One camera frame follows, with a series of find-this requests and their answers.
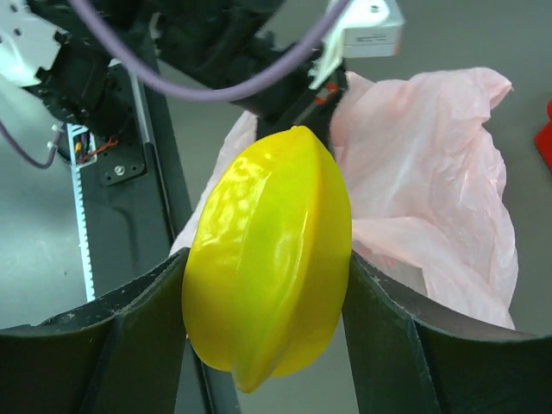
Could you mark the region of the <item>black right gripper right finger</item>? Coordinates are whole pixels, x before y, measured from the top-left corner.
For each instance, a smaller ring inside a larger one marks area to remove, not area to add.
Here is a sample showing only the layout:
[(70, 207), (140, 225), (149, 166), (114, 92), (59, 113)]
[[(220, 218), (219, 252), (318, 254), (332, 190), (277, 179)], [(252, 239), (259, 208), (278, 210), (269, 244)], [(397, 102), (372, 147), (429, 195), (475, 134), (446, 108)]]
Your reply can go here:
[(361, 413), (549, 413), (551, 338), (467, 317), (350, 262), (342, 317)]

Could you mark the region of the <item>pink plastic bag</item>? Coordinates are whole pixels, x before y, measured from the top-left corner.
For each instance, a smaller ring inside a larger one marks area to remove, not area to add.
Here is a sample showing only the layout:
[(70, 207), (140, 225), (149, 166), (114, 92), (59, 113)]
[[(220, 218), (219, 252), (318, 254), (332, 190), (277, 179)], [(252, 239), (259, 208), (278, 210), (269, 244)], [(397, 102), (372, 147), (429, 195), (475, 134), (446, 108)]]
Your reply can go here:
[[(505, 163), (484, 123), (511, 83), (486, 68), (377, 83), (350, 73), (348, 82), (331, 139), (351, 208), (352, 252), (415, 267), (438, 304), (510, 328), (517, 251), (502, 201)], [(209, 195), (256, 142), (257, 125), (245, 112), (229, 131), (176, 248), (191, 248)]]

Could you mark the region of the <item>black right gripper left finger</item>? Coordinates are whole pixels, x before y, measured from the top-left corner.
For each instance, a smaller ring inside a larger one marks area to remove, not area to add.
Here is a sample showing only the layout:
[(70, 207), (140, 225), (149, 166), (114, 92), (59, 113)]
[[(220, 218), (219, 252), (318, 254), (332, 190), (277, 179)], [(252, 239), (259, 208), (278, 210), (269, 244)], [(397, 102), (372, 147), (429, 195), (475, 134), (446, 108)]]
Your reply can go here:
[(38, 325), (1, 331), (3, 413), (172, 413), (188, 252)]

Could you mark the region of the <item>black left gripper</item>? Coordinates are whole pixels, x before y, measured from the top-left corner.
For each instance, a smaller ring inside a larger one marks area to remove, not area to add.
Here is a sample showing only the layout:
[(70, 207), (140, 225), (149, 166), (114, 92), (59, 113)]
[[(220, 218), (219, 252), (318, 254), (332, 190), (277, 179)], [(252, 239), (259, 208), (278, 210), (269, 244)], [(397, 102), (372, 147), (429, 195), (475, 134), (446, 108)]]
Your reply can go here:
[[(269, 68), (285, 55), (271, 32), (260, 29), (278, 11), (280, 1), (152, 1), (157, 15), (155, 46), (160, 59), (212, 90), (238, 85)], [(329, 137), (331, 118), (348, 88), (343, 62), (312, 90), (310, 69), (323, 44), (274, 85), (236, 105), (258, 118), (263, 138), (295, 125), (317, 137)]]

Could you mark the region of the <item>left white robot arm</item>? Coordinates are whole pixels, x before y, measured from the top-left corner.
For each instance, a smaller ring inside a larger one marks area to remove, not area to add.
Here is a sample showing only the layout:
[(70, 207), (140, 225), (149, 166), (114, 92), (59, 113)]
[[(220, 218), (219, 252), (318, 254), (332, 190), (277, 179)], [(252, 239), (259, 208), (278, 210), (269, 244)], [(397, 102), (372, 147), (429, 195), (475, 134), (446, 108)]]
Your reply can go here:
[[(198, 81), (216, 102), (259, 119), (264, 137), (294, 125), (321, 140), (348, 88), (343, 66), (322, 71), (315, 41), (298, 62), (263, 27), (278, 1), (88, 1), (85, 7), (135, 56), (157, 55)], [(78, 16), (73, 1), (1, 4), (1, 74), (38, 97), (58, 120), (101, 139), (137, 135), (135, 111), (121, 89), (114, 55)]]

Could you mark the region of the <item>yellow star fruit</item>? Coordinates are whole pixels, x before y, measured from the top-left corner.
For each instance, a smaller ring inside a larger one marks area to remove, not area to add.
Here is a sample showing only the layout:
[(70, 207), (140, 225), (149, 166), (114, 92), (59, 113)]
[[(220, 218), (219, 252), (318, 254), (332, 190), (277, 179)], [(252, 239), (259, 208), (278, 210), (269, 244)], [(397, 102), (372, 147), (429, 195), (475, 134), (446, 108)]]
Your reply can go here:
[(200, 360), (245, 393), (309, 366), (338, 324), (351, 253), (347, 189), (315, 134), (295, 126), (247, 147), (209, 195), (185, 266)]

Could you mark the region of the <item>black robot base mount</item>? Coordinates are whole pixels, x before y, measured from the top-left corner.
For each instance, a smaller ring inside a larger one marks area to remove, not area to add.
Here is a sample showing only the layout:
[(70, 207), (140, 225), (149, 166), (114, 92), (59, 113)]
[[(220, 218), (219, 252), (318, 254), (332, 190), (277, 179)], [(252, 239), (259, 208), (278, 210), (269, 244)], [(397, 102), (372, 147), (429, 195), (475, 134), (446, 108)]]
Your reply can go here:
[[(137, 135), (80, 166), (95, 299), (168, 259), (191, 214), (166, 100), (114, 69), (133, 105)], [(239, 410), (231, 378), (205, 366), (185, 339), (172, 413)]]

